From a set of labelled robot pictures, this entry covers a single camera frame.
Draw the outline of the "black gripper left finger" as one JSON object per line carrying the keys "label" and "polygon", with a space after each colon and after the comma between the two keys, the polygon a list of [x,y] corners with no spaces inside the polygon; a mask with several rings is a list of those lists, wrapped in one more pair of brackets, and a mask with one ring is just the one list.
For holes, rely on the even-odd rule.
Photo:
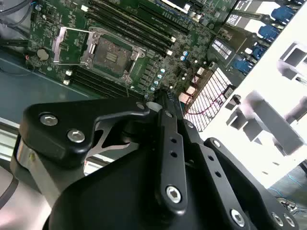
{"label": "black gripper left finger", "polygon": [[183,137],[178,132],[182,120],[179,100],[164,90],[149,102],[120,97],[34,104],[21,121],[18,161],[54,203],[83,179],[87,158],[138,143],[142,150],[157,150],[157,202],[180,214],[187,204]]}

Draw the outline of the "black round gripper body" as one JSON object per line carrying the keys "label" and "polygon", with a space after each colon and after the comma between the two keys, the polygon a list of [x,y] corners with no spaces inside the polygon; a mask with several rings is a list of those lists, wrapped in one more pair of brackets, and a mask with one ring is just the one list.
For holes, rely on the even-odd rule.
{"label": "black round gripper body", "polygon": [[139,147],[73,183],[49,216],[51,230],[201,230],[183,226],[154,194],[156,149]]}

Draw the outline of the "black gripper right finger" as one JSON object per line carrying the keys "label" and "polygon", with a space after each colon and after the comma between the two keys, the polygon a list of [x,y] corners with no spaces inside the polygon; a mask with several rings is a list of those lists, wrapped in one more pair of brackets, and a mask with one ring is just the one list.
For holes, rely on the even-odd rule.
{"label": "black gripper right finger", "polygon": [[204,230],[297,230],[290,211],[216,138],[202,140],[167,92],[167,209]]}

